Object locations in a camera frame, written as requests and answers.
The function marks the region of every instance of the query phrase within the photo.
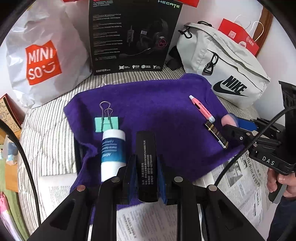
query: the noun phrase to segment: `nike logo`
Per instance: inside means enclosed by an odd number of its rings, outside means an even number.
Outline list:
[[[225,85],[230,90],[223,89],[221,87],[221,84]],[[247,89],[247,86],[242,84],[239,80],[237,80],[233,76],[230,76],[227,80],[219,81],[213,86],[213,90],[218,93],[247,97],[246,95],[241,94],[241,92],[245,91],[246,89]]]

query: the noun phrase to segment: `binder clip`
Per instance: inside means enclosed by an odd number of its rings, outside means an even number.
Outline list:
[[[107,103],[109,106],[104,110],[102,107],[103,103]],[[110,108],[111,103],[108,101],[102,101],[100,103],[100,108],[102,110],[102,117],[96,117],[94,119],[96,132],[104,132],[110,129],[118,130],[118,116],[112,117],[113,109]]]

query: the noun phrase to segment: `white wall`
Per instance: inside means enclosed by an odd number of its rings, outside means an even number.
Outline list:
[[[178,30],[182,29],[184,24],[188,22],[206,21],[218,29],[223,18],[234,21],[238,15],[243,15],[238,18],[237,23],[246,28],[250,23],[249,21],[253,24],[254,21],[260,19],[262,8],[257,0],[200,0],[197,8],[183,5],[171,47],[176,45],[178,41],[180,36]],[[251,36],[255,32],[256,26],[250,32]]]
[[[296,49],[276,18],[257,59],[271,81],[255,107],[261,117],[270,120],[284,109],[279,80],[296,85]],[[284,117],[278,123],[284,125]]]

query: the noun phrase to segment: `bed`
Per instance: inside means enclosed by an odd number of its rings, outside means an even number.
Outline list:
[[[171,71],[165,66],[162,72],[125,72],[90,76],[72,91],[41,107],[28,110],[22,126],[21,144],[28,158],[36,185],[41,221],[46,219],[46,214],[38,189],[38,178],[76,172],[74,138],[63,112],[64,106],[77,93],[88,89],[135,81],[178,79],[183,74],[183,69]],[[238,117],[245,119],[258,117],[252,106],[242,110],[222,98],[219,99],[229,112]],[[32,188],[22,159],[19,160],[18,185],[25,223],[29,232],[33,233],[38,227],[37,214]]]

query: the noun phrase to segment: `plastic bag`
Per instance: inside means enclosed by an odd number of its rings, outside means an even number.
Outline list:
[[[2,157],[6,159],[6,163],[8,165],[15,165],[17,163],[17,155],[18,149],[16,145],[8,138],[8,135],[6,135],[2,150]]]
[[[6,37],[10,82],[26,108],[72,90],[90,74],[87,51],[62,0],[37,0]]]

